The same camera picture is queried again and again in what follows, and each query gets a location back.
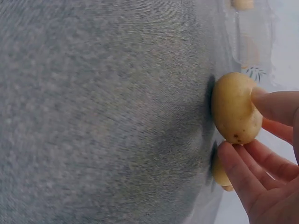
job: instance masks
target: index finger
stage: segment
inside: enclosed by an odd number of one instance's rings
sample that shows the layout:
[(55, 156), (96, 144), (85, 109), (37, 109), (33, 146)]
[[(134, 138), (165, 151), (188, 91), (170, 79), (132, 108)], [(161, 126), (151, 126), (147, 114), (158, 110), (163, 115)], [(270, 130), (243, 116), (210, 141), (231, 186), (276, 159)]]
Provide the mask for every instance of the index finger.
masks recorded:
[(266, 191), (266, 188), (249, 170), (231, 144), (221, 143), (218, 147), (218, 156), (244, 209), (249, 214), (254, 203)]

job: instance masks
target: gray knit fabric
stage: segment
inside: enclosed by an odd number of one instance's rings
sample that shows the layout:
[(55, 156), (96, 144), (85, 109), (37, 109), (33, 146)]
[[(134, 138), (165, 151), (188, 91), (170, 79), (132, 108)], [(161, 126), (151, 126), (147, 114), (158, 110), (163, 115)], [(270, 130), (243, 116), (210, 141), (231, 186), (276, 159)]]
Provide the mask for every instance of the gray knit fabric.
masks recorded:
[(0, 2), (0, 223), (212, 224), (217, 0)]

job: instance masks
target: hand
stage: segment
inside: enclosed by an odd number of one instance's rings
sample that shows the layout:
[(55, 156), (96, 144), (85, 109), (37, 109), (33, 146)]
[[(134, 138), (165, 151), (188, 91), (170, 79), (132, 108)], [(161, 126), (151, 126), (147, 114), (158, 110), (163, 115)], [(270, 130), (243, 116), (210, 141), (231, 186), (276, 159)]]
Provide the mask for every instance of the hand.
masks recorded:
[[(265, 117), (263, 128), (292, 144), (298, 162), (299, 91), (266, 94), (257, 88), (251, 96)], [(223, 142), (218, 156), (251, 224), (299, 223), (298, 165), (257, 140), (244, 146)]]

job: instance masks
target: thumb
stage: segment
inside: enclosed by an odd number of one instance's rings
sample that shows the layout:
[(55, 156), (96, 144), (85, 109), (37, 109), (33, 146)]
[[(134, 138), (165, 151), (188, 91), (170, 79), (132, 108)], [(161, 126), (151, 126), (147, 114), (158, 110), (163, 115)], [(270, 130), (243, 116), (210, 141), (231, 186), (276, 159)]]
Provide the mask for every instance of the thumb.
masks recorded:
[(299, 162), (299, 91), (267, 93), (256, 87), (251, 100), (265, 118), (293, 127), (294, 152)]

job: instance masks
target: potato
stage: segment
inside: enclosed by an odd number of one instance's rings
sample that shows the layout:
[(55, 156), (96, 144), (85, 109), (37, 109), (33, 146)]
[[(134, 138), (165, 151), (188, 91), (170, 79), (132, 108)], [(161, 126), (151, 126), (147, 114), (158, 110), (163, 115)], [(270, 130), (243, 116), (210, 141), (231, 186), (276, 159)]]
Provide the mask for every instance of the potato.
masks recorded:
[(212, 163), (212, 175), (216, 181), (217, 184), (221, 186), (231, 186), (231, 182), (228, 179), (228, 176), (226, 175), (224, 168), (221, 164), (221, 161), (217, 155), (217, 153), (214, 156), (213, 163)]
[(254, 0), (233, 0), (233, 6), (239, 11), (254, 9)]
[(220, 134), (232, 144), (247, 144), (262, 127), (263, 116), (251, 102), (256, 86), (248, 76), (231, 72), (221, 77), (212, 93), (212, 115)]

